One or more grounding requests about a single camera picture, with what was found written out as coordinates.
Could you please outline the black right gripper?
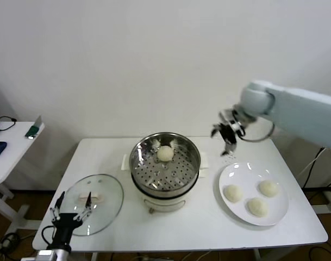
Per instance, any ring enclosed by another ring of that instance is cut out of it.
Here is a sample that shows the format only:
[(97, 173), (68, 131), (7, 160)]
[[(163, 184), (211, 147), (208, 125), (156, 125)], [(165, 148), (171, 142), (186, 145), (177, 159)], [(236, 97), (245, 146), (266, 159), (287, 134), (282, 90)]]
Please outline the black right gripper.
[(224, 150), (221, 156), (232, 155), (236, 150), (236, 137), (243, 137), (245, 129), (238, 125), (238, 130), (235, 130), (231, 125), (227, 124), (214, 124), (210, 136), (214, 137), (217, 133), (221, 133), (221, 137), (225, 141)]

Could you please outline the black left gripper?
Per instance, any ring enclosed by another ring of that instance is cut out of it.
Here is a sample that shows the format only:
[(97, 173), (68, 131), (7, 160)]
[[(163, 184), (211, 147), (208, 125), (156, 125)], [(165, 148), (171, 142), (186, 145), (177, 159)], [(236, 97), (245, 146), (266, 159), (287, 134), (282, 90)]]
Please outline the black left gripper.
[(52, 224), (55, 227), (55, 234), (51, 245), (69, 246), (73, 231), (82, 225), (92, 213), (91, 210), (91, 192), (86, 199), (85, 207), (79, 214), (77, 213), (60, 213), (60, 207), (64, 200), (65, 192), (63, 191), (57, 199), (54, 207), (50, 207)]

